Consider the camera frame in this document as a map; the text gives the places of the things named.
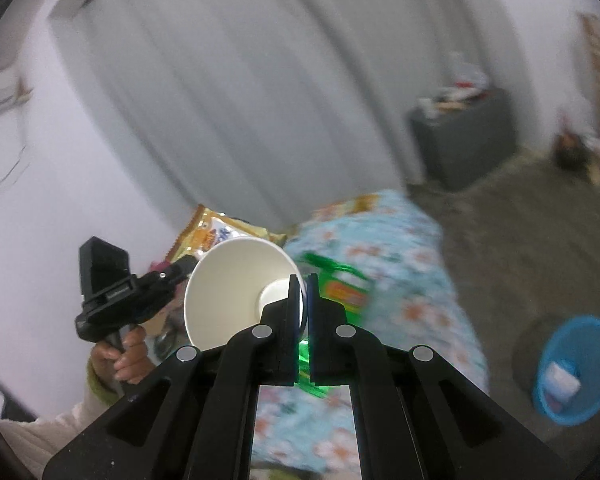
clutter on cabinet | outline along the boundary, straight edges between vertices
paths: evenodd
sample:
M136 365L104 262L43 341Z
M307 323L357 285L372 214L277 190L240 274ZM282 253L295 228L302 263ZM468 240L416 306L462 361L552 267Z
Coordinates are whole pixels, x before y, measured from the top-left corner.
M480 67L467 63L460 52L452 53L451 59L454 86L439 88L433 98L418 99L418 106L429 121L435 121L444 114L467 110L488 94L490 79Z
M430 120L421 108L408 117L428 176L449 191L470 186L516 151L516 127L507 93L498 88L476 92L475 88L442 89L437 119ZM445 102L445 96L466 99Z

snack bag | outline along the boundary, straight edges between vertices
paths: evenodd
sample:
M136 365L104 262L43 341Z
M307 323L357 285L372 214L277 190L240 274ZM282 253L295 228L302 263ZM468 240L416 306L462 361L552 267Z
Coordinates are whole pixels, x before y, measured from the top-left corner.
M286 235L270 233L264 227L229 218L224 213L212 211L201 204L196 209L189 225L180 233L176 243L171 247L167 254L167 260L175 262L185 254L195 254L197 251L206 253L220 242L240 236L264 238L280 246L286 241Z

grey floor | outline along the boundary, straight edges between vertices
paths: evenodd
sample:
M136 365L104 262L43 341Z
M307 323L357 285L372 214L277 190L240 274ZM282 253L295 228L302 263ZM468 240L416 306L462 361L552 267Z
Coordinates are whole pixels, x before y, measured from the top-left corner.
M460 194L411 198L442 225L443 255L490 366L496 402L580 471L600 446L600 413L574 428L538 415L514 351L549 316L600 317L600 188L520 156Z

white curtain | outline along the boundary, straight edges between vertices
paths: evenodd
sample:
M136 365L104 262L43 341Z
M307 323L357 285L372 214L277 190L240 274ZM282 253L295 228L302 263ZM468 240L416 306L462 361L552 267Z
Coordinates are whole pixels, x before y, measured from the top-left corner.
M186 200L277 229L421 179L405 114L448 83L450 49L479 52L444 9L88 0L74 24L103 88Z

floral bedsheet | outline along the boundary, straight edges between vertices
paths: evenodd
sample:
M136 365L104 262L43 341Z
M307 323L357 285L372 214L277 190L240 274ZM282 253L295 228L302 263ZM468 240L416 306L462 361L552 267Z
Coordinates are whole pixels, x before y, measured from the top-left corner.
M440 227L400 192L371 197L359 212L347 205L318 211L285 251L295 260L317 253L364 272L375 286L363 328L396 348L431 346L486 392L486 361L443 267ZM347 207L354 214L341 216ZM331 388L326 398L298 387L261 387L252 460L359 475L348 387Z

